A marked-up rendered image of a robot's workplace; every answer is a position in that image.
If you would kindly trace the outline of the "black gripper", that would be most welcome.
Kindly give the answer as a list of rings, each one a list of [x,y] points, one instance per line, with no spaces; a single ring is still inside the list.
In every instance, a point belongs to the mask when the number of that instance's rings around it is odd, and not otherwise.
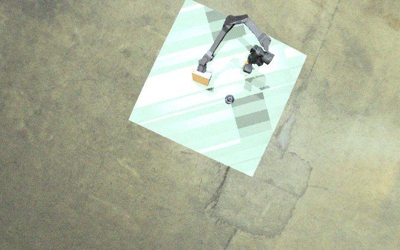
[[[258,61],[258,59],[254,59],[252,57],[252,53],[253,53],[252,48],[250,50],[250,53],[251,54],[248,55],[248,59],[247,59],[248,64],[245,64],[245,67],[243,69],[244,72],[249,73],[249,74],[252,72],[252,69],[253,69],[253,65],[252,64],[254,64],[254,62]]]

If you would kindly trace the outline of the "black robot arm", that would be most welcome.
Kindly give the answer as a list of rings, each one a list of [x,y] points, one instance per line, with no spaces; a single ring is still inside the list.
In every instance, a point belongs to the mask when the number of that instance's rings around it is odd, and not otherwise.
[[[261,46],[258,46],[257,44],[255,44],[254,47],[252,48],[252,50],[253,50],[252,57],[254,59],[258,59],[258,61],[254,62],[254,64],[257,64],[259,67],[262,66],[263,63],[265,63],[267,65],[270,64],[270,62],[275,57],[275,54],[268,51],[269,44],[271,43],[271,38],[268,35],[264,34],[258,28],[258,26],[256,26],[255,23],[253,23],[253,21],[248,17],[247,14],[244,14],[242,16],[229,15],[225,19],[223,28],[222,28],[221,32],[218,34],[218,36],[216,37],[215,41],[213,42],[210,50],[208,50],[205,53],[205,55],[203,56],[203,58],[198,61],[198,67],[197,67],[198,72],[201,72],[201,73],[206,72],[207,63],[212,61],[212,59],[215,57],[214,52],[215,52],[216,48],[219,46],[219,44],[221,43],[221,41],[223,40],[223,38],[225,37],[225,35],[234,27],[234,25],[238,25],[238,24],[242,24],[242,23],[244,23],[247,26],[247,28],[249,28],[253,32],[253,34],[256,36],[258,42],[260,43],[260,45],[263,47],[263,49],[262,49]]]

